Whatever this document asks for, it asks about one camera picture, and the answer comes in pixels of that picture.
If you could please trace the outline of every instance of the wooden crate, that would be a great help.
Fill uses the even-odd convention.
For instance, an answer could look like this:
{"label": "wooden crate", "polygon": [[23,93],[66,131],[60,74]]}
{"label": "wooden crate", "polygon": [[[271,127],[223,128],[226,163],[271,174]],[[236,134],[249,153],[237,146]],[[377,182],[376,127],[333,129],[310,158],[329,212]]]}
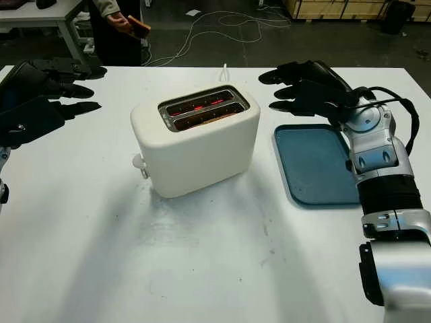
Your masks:
{"label": "wooden crate", "polygon": [[343,12],[343,2],[297,2],[296,19],[339,19]]}
{"label": "wooden crate", "polygon": [[[376,20],[385,16],[385,0],[283,0],[294,19]],[[415,22],[431,22],[431,0],[407,0],[416,6]]]}
{"label": "wooden crate", "polygon": [[416,9],[413,12],[414,22],[427,22],[430,19],[431,5],[415,5]]}
{"label": "wooden crate", "polygon": [[375,20],[378,19],[379,14],[384,12],[387,3],[365,3],[365,2],[348,2],[342,19],[361,19],[361,20]]}

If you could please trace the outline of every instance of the sleeve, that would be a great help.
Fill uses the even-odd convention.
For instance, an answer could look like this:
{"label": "sleeve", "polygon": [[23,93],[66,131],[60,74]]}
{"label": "sleeve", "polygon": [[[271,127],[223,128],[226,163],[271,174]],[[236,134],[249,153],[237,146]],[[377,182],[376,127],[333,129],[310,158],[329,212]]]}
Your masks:
{"label": "sleeve", "polygon": [[92,0],[94,5],[100,12],[100,15],[105,18],[114,12],[120,11],[120,7],[116,0]]}

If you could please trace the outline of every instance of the plastic tray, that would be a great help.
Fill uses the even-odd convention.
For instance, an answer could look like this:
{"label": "plastic tray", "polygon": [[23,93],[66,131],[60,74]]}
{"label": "plastic tray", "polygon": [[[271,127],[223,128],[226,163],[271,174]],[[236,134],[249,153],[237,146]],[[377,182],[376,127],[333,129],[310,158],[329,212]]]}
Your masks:
{"label": "plastic tray", "polygon": [[292,197],[305,205],[359,204],[354,177],[345,167],[349,148],[327,124],[282,125],[274,132]]}

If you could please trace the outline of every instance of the dark floor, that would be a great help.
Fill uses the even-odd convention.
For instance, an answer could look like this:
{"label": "dark floor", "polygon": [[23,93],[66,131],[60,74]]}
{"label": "dark floor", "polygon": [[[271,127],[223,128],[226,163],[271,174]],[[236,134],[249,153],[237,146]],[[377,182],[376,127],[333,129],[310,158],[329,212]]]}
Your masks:
{"label": "dark floor", "polygon": [[[257,0],[154,0],[150,9],[143,8],[144,22],[152,26],[150,44],[153,59],[174,56],[183,46],[191,24],[201,15],[185,15],[191,9],[203,13],[237,11],[253,17],[281,20],[284,10],[258,10]],[[272,7],[281,1],[271,0]],[[221,26],[219,18],[227,13],[203,17],[193,28],[200,32],[221,32],[239,40],[259,37],[257,22],[241,26]],[[227,17],[223,22],[239,24],[245,17]],[[274,67],[288,61],[320,59],[334,67],[404,67],[431,95],[431,24],[408,24],[403,34],[392,36],[380,31],[378,23],[360,22],[268,22],[280,27],[261,26],[262,39],[241,43],[215,33],[193,39],[188,53],[174,59],[167,66],[218,67]],[[20,59],[67,56],[67,48],[53,34],[26,32],[23,38],[0,41],[0,66],[14,64]],[[160,65],[167,60],[157,61]]]}

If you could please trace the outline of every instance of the white table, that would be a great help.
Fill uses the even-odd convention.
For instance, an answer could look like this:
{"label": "white table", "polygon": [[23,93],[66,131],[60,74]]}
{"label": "white table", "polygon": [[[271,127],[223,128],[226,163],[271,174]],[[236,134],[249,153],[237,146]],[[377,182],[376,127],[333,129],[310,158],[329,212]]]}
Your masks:
{"label": "white table", "polygon": [[79,47],[77,32],[72,26],[72,19],[84,6],[83,0],[57,0],[46,9],[38,9],[36,2],[27,2],[17,10],[0,11],[0,27],[58,27],[74,59],[86,62]]}
{"label": "white table", "polygon": [[[112,67],[84,82],[103,108],[13,151],[1,174],[11,194],[0,214],[0,322],[382,322],[360,282],[361,209],[306,209],[286,195],[274,129],[324,120],[268,109],[278,86],[258,82],[266,70],[230,69],[262,107],[249,171],[177,199],[160,198],[131,165],[129,113],[166,91],[214,85],[221,69]],[[416,105],[411,162],[429,208],[429,97],[404,69],[335,70]],[[393,107],[406,141],[409,116]]]}

